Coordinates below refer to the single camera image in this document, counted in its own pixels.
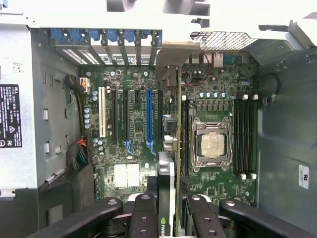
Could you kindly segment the grey power supply unit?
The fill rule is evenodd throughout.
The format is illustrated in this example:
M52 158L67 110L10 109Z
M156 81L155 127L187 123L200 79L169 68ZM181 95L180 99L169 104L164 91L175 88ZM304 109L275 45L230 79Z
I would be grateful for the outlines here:
M31 33L0 26L0 191L37 186Z

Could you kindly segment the blue expansion slot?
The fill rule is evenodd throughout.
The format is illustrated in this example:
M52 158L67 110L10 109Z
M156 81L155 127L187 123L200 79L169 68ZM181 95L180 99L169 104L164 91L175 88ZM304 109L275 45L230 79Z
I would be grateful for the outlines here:
M146 126L147 126L147 147L151 150L153 149L153 99L152 99L152 90L146 90Z

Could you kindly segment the green motherboard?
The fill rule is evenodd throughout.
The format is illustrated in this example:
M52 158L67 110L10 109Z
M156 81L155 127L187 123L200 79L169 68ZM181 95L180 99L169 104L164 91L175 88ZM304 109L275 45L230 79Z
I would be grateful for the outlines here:
M188 59L182 66L181 89L181 165L180 191L182 194L198 193L207 196L214 204L227 198L236 198L249 205L256 202L256 180L242 180L241 173L241 101L254 100L258 105L256 76L258 63L242 55L223 55L224 63L216 67L206 53L194 63ZM94 168L95 200L116 197L127 201L134 193L154 189L158 177L159 153L163 140L158 140L158 90L163 92L163 116L169 116L172 108L171 94L164 92L156 81L156 69L139 66L85 66L80 71L80 83L84 87L83 125L85 135L81 140L81 162L91 161ZM99 130L99 87L106 89L106 136ZM152 90L153 99L153 149L147 147L146 90ZM111 92L117 92L118 140L112 136ZM129 93L129 140L124 141L123 91ZM134 91L140 90L140 105L135 104ZM239 169L234 173L234 101L239 101ZM244 110L244 168L246 169L246 106ZM191 164L191 128L195 117L201 121L216 122L229 118L232 128L233 158L229 170L201 168L193 170ZM114 165L139 164L137 187L116 188Z

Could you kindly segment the black RAM slot white clips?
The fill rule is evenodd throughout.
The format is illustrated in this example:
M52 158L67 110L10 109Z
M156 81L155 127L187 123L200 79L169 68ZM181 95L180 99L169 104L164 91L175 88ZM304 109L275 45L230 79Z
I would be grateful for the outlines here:
M246 174L244 172L244 159L245 159L245 149L244 149L244 135L245 135L245 125L244 125L244 110L245 110L245 105L244 105L244 100L241 101L241 173L240 177L242 180L246 180Z
M254 100L250 101L250 178L256 180L257 174L255 171L255 139L256 139L256 104Z

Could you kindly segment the white expansion slot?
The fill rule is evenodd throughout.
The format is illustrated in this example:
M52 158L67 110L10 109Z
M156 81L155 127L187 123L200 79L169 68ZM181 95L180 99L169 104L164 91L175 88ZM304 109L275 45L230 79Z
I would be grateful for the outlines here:
M99 130L100 137L106 136L106 89L99 87Z

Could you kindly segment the CPU socket with processor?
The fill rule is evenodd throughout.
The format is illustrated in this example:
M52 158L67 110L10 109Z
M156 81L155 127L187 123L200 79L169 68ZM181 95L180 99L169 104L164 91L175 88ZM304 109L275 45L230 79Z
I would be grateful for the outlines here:
M201 138L204 134L210 132L223 134L225 152L222 156L209 158L201 154ZM232 128L228 117L224 117L221 121L205 122L199 117L195 117L191 128L191 164L195 172L199 172L201 168L221 168L223 171L229 170L232 163Z

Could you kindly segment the CPU seated in socket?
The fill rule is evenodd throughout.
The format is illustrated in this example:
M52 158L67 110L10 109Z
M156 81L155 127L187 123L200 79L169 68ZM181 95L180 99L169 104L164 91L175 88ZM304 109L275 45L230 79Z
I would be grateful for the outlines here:
M202 156L215 158L222 156L224 149L224 135L216 132L202 135L201 138L201 154Z

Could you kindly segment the long black expansion slot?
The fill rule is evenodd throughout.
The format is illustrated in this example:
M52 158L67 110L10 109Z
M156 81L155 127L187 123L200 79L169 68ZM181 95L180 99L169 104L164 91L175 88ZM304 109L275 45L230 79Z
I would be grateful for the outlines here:
M123 132L124 141L129 140L129 93L127 90L123 91Z
M113 90L111 92L111 111L112 111L112 136L116 142L118 140L118 113L117 113L117 92Z
M163 140L163 92L158 90L158 140Z

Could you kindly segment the silver chipset heatsink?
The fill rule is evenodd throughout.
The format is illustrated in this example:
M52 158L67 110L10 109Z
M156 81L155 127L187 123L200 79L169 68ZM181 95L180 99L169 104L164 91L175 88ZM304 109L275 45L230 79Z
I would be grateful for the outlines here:
M139 164L114 165L114 186L116 188L137 187L139 185Z

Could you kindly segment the open black PC case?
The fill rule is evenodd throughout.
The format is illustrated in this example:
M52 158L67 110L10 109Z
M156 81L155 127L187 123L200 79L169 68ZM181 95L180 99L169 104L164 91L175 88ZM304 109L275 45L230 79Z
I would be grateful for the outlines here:
M79 159L81 69L156 69L158 51L170 40L199 43L187 59L194 63L201 53L216 67L223 55L258 63L257 199L250 206L317 235L317 0L0 0L5 25L31 33L38 186L0 191L0 238L39 231L40 189L92 164ZM157 178L154 189L120 199L122 218L80 238L129 238L140 194L155 197L158 215ZM167 238L196 238L185 234L186 198L194 194L179 189L178 224Z

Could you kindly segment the black plastic shroud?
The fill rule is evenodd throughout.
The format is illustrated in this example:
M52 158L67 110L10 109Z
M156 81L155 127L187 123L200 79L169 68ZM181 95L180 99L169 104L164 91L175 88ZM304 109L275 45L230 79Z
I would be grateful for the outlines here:
M38 229L41 230L93 203L93 165L88 164L81 170L65 172L39 191Z

